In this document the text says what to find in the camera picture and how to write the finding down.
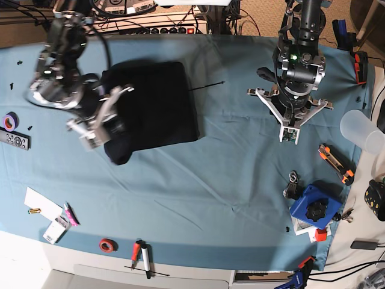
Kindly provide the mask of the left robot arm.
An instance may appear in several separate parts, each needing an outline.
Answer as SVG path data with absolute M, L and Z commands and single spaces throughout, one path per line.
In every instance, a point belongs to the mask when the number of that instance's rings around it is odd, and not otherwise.
M 323 109 L 333 109 L 326 99 L 312 98 L 325 76 L 325 57 L 319 37 L 325 27 L 322 1 L 287 1 L 273 52 L 273 70 L 260 67 L 257 75 L 273 83 L 271 90 L 248 89 L 280 124 L 280 142 L 298 143 L 301 127 Z

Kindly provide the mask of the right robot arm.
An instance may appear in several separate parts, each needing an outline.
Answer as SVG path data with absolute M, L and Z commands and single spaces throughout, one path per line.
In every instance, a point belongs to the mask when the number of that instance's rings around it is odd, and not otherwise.
M 77 132 L 87 149 L 127 142 L 117 102 L 125 93 L 134 90 L 130 84 L 108 87 L 97 74 L 83 74 L 78 68 L 78 58 L 87 47 L 89 31 L 101 40 L 107 67 L 112 64 L 108 43 L 93 25 L 91 14 L 95 9 L 94 1 L 58 1 L 55 4 L 55 19 L 29 87 L 37 106 L 74 115 L 67 121 L 67 129 Z

